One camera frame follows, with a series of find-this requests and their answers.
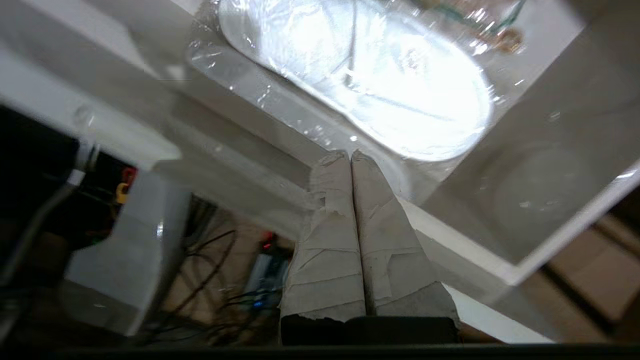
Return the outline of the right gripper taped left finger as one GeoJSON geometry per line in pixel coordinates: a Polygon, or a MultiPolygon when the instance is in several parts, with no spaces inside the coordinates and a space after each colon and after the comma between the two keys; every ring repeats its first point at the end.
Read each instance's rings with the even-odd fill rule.
{"type": "Polygon", "coordinates": [[[330,152],[311,169],[310,210],[295,242],[280,304],[283,318],[349,321],[366,314],[349,155],[330,152]]]}

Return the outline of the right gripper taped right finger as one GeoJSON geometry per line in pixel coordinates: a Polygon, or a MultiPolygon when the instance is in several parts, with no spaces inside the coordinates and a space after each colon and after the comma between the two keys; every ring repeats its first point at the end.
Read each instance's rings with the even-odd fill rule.
{"type": "Polygon", "coordinates": [[[457,317],[377,162],[357,150],[350,166],[367,309],[380,317],[457,317]]]}

